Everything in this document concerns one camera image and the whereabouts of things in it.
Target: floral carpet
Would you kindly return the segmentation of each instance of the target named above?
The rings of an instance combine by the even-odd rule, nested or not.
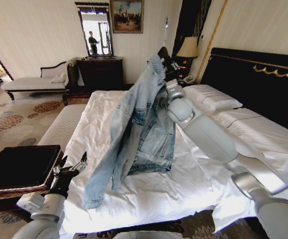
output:
[[[15,100],[0,88],[0,151],[5,147],[36,145],[63,109],[62,94],[15,93]],[[69,100],[85,104],[87,99]],[[26,222],[0,213],[0,239],[9,239]]]
[[[86,103],[87,99],[74,99],[69,104]],[[0,151],[9,146],[37,144],[56,116],[64,107],[61,94],[17,93],[15,101],[0,89]],[[0,213],[0,239],[9,239],[26,222],[8,213]],[[76,234],[74,239],[111,239],[126,231],[169,231],[181,233],[191,239],[255,239],[260,238],[239,220],[216,234],[211,211],[203,211],[180,220],[122,228],[94,234]]]
[[[166,231],[181,233],[183,238],[190,239],[262,239],[251,230],[244,219],[213,234],[214,224],[212,210],[202,211],[193,216],[175,221],[147,224],[130,228],[121,228],[93,234],[75,234],[74,239],[112,239],[121,232],[129,231]]]

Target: denim jacket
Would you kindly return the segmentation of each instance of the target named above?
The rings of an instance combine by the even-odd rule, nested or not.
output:
[[[167,115],[164,78],[163,64],[153,55],[115,109],[110,147],[85,186],[85,209],[100,206],[111,177],[112,190],[116,191],[127,175],[171,170],[175,124]]]

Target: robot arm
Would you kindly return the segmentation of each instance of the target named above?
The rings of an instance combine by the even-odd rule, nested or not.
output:
[[[33,221],[22,227],[12,239],[59,239],[59,230],[64,218],[64,201],[68,196],[69,185],[75,176],[87,166],[86,152],[79,163],[63,168],[66,157],[54,168],[56,181],[45,197],[37,193],[24,194],[17,205],[32,213]]]
[[[255,202],[257,216],[268,236],[288,238],[288,200],[272,197],[285,190],[287,184],[260,160],[239,154],[224,128],[197,110],[184,97],[176,80],[168,82],[166,87],[169,117],[209,158],[235,173],[233,182]]]

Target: mirror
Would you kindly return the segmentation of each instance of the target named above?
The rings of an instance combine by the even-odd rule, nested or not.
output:
[[[112,56],[109,4],[75,2],[78,7],[84,40],[89,56]]]

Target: picture frame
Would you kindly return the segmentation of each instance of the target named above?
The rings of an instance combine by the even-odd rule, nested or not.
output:
[[[143,33],[144,0],[110,0],[113,33]]]

